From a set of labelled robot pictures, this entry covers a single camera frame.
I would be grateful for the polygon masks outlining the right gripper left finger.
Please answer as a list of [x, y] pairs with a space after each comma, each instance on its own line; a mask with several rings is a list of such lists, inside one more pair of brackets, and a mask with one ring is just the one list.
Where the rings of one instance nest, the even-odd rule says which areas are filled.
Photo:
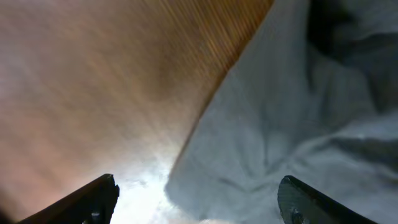
[[120, 189], [112, 174], [104, 174], [20, 224], [110, 224]]

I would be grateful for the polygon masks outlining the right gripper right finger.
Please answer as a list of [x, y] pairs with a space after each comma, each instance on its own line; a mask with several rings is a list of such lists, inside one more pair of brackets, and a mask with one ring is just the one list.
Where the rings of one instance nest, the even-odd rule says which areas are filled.
[[292, 175], [286, 175], [277, 192], [285, 224], [376, 224]]

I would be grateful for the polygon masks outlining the grey cargo shorts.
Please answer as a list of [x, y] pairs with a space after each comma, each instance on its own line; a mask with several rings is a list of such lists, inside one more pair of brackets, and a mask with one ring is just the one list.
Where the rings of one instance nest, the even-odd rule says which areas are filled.
[[165, 191], [197, 220], [280, 223], [287, 175], [397, 222], [396, 1], [275, 1]]

